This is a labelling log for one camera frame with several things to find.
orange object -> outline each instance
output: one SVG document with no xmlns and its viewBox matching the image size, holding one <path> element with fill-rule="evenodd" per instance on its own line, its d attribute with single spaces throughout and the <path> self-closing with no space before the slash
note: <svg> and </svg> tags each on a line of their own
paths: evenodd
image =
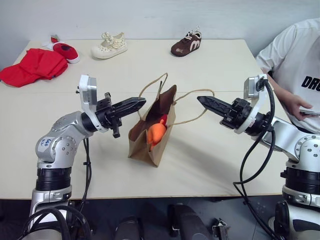
<svg viewBox="0 0 320 240">
<path fill-rule="evenodd" d="M 161 141 L 162 137 L 165 135 L 167 130 L 165 125 L 166 120 L 166 117 L 162 117 L 159 123 L 153 124 L 149 127 L 147 132 L 147 143 L 151 144 L 150 151 Z"/>
</svg>

red cloth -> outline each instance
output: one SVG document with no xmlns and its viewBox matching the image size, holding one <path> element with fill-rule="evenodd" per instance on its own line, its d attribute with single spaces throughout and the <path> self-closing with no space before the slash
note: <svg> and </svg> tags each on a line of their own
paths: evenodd
<svg viewBox="0 0 320 240">
<path fill-rule="evenodd" d="M 62 74 L 67 67 L 67 60 L 59 53 L 30 48 L 20 63 L 0 71 L 0 80 L 14 87 L 22 87 L 37 79 L 51 80 Z"/>
</svg>

person's arm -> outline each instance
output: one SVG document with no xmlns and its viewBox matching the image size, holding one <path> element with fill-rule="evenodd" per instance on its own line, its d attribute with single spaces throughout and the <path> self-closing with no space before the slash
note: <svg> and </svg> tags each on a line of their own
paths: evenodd
<svg viewBox="0 0 320 240">
<path fill-rule="evenodd" d="M 285 105 L 291 115 L 295 116 L 299 121 L 302 121 L 305 118 L 314 116 L 301 114 L 300 106 L 310 109 L 312 105 L 304 101 L 301 97 L 280 87 L 268 74 L 269 71 L 274 72 L 279 68 L 290 51 L 295 38 L 296 27 L 292 25 L 276 36 L 265 49 L 259 52 L 255 59 L 262 71 L 267 74 L 268 80 L 273 86 L 274 93 L 279 101 Z"/>
<path fill-rule="evenodd" d="M 268 81 L 269 83 L 273 86 L 274 93 L 279 99 L 280 102 L 282 102 L 287 111 L 295 116 L 299 121 L 304 120 L 305 118 L 310 118 L 314 117 L 313 115 L 307 115 L 307 114 L 302 114 L 300 112 L 300 106 L 310 109 L 313 106 L 306 101 L 304 101 L 301 97 L 298 95 L 294 95 L 291 92 L 285 90 L 284 88 L 280 87 L 275 80 L 265 71 L 262 69 L 262 71 L 267 74 Z"/>
</svg>

brown shoe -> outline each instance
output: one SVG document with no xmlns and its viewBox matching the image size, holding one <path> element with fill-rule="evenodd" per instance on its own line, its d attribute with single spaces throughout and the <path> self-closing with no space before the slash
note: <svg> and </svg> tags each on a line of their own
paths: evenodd
<svg viewBox="0 0 320 240">
<path fill-rule="evenodd" d="M 200 47 L 201 32 L 189 31 L 187 35 L 171 47 L 171 53 L 177 57 L 183 57 Z"/>
</svg>

robotic arm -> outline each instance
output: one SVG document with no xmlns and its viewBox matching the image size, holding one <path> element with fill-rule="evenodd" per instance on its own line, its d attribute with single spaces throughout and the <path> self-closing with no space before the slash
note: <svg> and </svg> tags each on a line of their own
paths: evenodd
<svg viewBox="0 0 320 240">
<path fill-rule="evenodd" d="M 244 99 L 237 98 L 228 104 L 212 96 L 197 99 L 208 110 L 223 117 L 220 124 L 245 132 L 255 140 L 266 127 L 270 112 L 258 110 L 266 98 L 263 81 L 265 74 L 250 77 L 244 83 Z M 276 206 L 274 230 L 287 239 L 320 239 L 320 135 L 299 131 L 292 124 L 273 117 L 271 126 L 275 131 L 275 147 L 287 155 L 282 195 L 286 201 Z M 272 137 L 266 132 L 260 143 L 270 147 Z"/>
<path fill-rule="evenodd" d="M 81 141 L 96 131 L 108 129 L 113 130 L 115 138 L 120 137 L 121 118 L 138 111 L 146 102 L 142 97 L 131 97 L 112 105 L 108 92 L 104 99 L 97 101 L 96 79 L 88 75 L 81 76 L 78 88 L 76 93 L 80 94 L 84 112 L 76 111 L 59 118 L 36 144 L 37 180 L 32 191 L 30 215 L 55 206 L 67 206 L 72 194 L 71 169 Z M 68 220 L 67 211 L 60 212 Z M 56 218 L 48 214 L 41 223 L 55 221 Z"/>
</svg>

